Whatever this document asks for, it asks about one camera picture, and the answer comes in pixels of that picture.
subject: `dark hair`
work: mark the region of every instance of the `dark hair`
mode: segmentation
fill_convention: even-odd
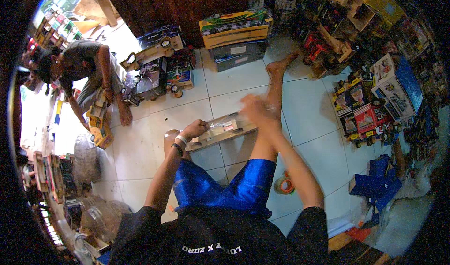
[[[61,50],[56,46],[50,46],[48,49],[41,48],[39,58],[36,63],[38,66],[39,78],[46,84],[51,83],[50,67],[52,66],[51,56],[58,56]]]

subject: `blue shorts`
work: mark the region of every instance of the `blue shorts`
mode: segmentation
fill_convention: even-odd
[[[269,218],[272,212],[266,203],[276,165],[269,160],[251,159],[229,186],[222,188],[203,168],[182,159],[173,184],[180,205],[175,211],[187,207],[226,208]]]

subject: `floor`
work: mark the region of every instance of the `floor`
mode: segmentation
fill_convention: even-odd
[[[126,25],[113,32],[104,42],[118,53],[118,60],[136,51],[138,45]],[[143,205],[152,178],[164,159],[163,136],[169,129],[183,129],[193,120],[211,120],[240,109],[239,99],[246,94],[263,94],[270,85],[265,66],[283,58],[296,48],[284,36],[270,40],[263,60],[258,60],[217,73],[206,49],[195,51],[197,65],[194,85],[180,99],[168,94],[155,102],[145,101],[132,108],[131,127],[120,125],[117,108],[112,107],[113,144],[101,152],[102,181],[93,184],[94,192],[106,200],[120,200],[136,212]],[[377,142],[371,147],[356,149],[343,138],[343,129],[330,101],[335,83],[346,78],[349,69],[340,75],[318,81],[310,79],[311,69],[295,60],[287,69],[283,85],[282,123],[286,137],[305,159],[325,193],[328,219],[341,217],[360,203],[348,194],[348,182],[355,173],[364,173],[368,161],[391,147]],[[192,158],[222,185],[227,185],[250,156],[254,134],[242,136],[195,152]],[[278,158],[275,179],[284,173]],[[169,206],[176,207],[173,192],[162,222],[177,217]],[[267,207],[273,212],[270,221],[287,235],[302,210],[296,193],[280,195],[271,191]]]

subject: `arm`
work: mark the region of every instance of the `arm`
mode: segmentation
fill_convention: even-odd
[[[109,46],[101,45],[97,52],[98,62],[103,76],[103,88],[111,91],[111,61],[109,58]]]
[[[69,104],[73,112],[75,113],[76,117],[78,117],[82,125],[89,131],[89,125],[86,123],[86,120],[84,119],[82,109],[80,105],[78,105],[73,96],[69,96]]]
[[[308,166],[284,138],[281,123],[269,110],[265,101],[248,95],[241,102],[241,113],[258,126],[258,130],[267,141],[283,156],[291,180],[303,202],[303,208],[318,206],[323,208],[323,192]]]
[[[208,128],[209,125],[207,122],[196,120],[186,127],[180,135],[189,142],[192,138],[200,136],[207,131]],[[183,149],[186,148],[184,142],[180,139],[175,139],[175,143]],[[175,179],[175,173],[180,166],[181,156],[182,155],[179,155],[177,148],[170,148],[168,155],[153,177],[144,206],[151,206],[160,213],[165,211],[170,190],[172,189],[172,184]]]

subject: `plastic wrap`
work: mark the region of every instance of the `plastic wrap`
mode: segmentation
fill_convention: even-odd
[[[82,202],[82,227],[88,228],[94,236],[105,242],[114,240],[119,230],[122,214],[131,213],[125,203],[107,202],[98,196],[80,199]]]
[[[73,178],[80,184],[90,184],[100,180],[101,171],[97,160],[97,147],[89,141],[86,134],[79,135],[76,138],[73,147],[75,156],[73,164]]]

